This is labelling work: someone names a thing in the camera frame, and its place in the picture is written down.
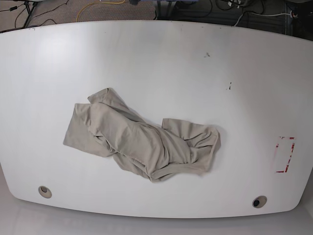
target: white table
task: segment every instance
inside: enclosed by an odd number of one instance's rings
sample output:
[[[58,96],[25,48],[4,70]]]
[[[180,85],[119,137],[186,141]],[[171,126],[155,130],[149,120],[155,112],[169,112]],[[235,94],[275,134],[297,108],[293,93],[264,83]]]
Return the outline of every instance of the white table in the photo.
[[[9,189],[30,202],[130,216],[291,210],[313,166],[312,61],[312,42],[201,23],[92,22],[2,34],[0,162]],[[210,172],[153,184],[112,158],[63,146],[74,103],[106,87],[153,123],[216,125],[222,146]],[[288,171],[277,173],[293,142]],[[52,197],[41,197],[39,186]],[[268,201],[256,209],[260,195]]]

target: white cable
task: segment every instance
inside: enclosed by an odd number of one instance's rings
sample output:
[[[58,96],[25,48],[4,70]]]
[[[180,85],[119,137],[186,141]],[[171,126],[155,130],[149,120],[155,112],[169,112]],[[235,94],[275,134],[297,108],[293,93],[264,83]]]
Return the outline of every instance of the white cable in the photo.
[[[265,17],[272,17],[272,16],[283,16],[283,15],[287,15],[287,16],[290,16],[291,17],[291,12],[290,13],[280,13],[280,14],[275,14],[275,15],[261,15],[261,14],[256,14],[256,13],[253,13],[253,12],[249,12],[249,13],[252,13],[253,15],[257,15],[257,16],[265,16]],[[239,21],[241,20],[241,18],[244,16],[244,14],[242,14],[239,19],[237,20],[237,22],[234,24],[234,27],[237,26],[237,24],[239,23]]]

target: white tabletop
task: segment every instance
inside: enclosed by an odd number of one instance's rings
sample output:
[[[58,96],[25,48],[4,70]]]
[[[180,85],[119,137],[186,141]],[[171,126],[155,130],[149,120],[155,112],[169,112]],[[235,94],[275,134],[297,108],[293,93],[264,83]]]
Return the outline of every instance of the white tabletop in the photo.
[[[9,189],[40,204],[144,217],[291,210],[313,166],[312,61],[312,42],[203,23],[92,22],[1,34],[0,162]],[[216,125],[222,145],[210,172],[153,184],[112,158],[63,146],[74,104],[106,87],[153,123]],[[52,197],[41,197],[39,186]],[[256,209],[261,195],[268,201]]]

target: gray carpet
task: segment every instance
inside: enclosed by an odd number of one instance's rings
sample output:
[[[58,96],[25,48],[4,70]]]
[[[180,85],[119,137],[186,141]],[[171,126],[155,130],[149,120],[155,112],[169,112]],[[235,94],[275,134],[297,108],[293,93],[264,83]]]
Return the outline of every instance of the gray carpet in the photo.
[[[65,3],[67,0],[46,0],[40,2],[33,13],[37,16],[43,12],[54,9]],[[69,0],[53,12],[46,13],[31,20],[29,25],[40,25],[47,19],[53,19],[58,24],[71,23],[76,21],[76,16],[85,5],[97,0]],[[20,5],[22,2],[0,0],[0,10]],[[24,9],[22,5],[15,11],[0,12],[0,31],[14,28],[14,21],[17,15]],[[25,10],[17,19],[17,27],[21,27],[27,17]],[[79,21],[110,21],[110,20],[153,20],[155,8],[151,1],[143,1],[138,6],[130,5],[128,0],[124,4],[95,4],[86,8],[80,15]],[[54,24],[47,21],[44,25]]]

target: yellow cable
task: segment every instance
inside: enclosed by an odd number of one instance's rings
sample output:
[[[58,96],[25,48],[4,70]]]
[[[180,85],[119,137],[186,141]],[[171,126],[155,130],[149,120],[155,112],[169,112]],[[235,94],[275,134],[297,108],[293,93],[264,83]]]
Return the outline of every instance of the yellow cable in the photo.
[[[93,2],[93,3],[89,3],[89,4],[87,4],[86,6],[84,6],[84,7],[78,12],[77,17],[76,17],[76,22],[78,22],[78,18],[79,18],[80,13],[82,13],[82,11],[85,10],[87,7],[90,7],[90,6],[95,5],[95,4],[122,4],[122,3],[124,3],[124,2],[125,2],[125,0],[119,1],[119,2],[108,2],[108,1],[107,1],[107,2]]]

